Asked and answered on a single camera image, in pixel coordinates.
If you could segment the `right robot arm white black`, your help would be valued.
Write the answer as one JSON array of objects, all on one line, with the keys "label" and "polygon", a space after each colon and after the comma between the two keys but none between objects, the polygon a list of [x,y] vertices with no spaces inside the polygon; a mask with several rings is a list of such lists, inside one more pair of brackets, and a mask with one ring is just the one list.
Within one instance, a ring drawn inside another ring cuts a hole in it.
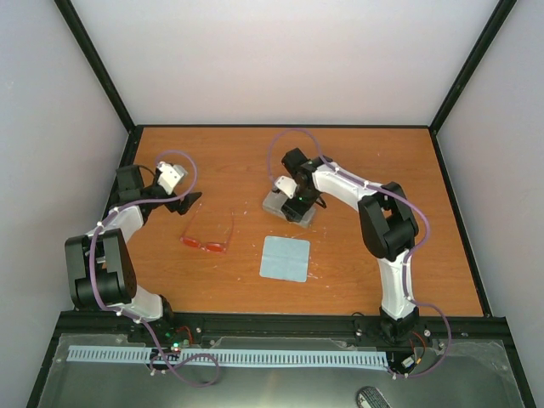
[{"label": "right robot arm white black", "polygon": [[363,242],[381,276],[382,334],[390,342],[405,336],[419,318],[411,284],[411,250],[419,227],[400,185],[370,182],[329,158],[309,159],[298,148],[281,163],[289,175],[275,181],[275,192],[285,197],[280,213],[287,221],[302,224],[316,205],[326,207],[324,194],[358,213]]}]

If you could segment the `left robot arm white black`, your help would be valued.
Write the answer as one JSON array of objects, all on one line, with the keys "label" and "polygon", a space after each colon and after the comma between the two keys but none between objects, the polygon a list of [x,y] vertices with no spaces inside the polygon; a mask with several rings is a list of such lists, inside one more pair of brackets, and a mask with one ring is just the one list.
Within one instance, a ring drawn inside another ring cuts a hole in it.
[{"label": "left robot arm white black", "polygon": [[158,207],[179,215],[189,211],[201,193],[175,195],[174,189],[186,176],[182,166],[164,161],[156,165],[149,185],[145,185],[138,165],[116,170],[105,219],[88,233],[65,242],[70,295],[77,309],[108,310],[137,323],[147,321],[147,332],[158,342],[175,336],[177,321],[170,303],[138,284],[128,241]]}]

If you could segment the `grey glasses case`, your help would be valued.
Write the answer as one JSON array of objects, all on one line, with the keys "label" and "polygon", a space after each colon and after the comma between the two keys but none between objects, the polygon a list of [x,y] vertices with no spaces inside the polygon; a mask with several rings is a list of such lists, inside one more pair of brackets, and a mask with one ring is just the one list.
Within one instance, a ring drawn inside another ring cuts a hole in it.
[{"label": "grey glasses case", "polygon": [[[272,190],[264,198],[262,208],[265,212],[270,213],[276,216],[277,218],[287,221],[285,216],[281,212],[281,206],[285,203],[287,199],[288,197],[284,195],[281,191]],[[314,218],[310,222],[288,222],[288,221],[287,222],[307,229],[310,227],[313,220]]]}]

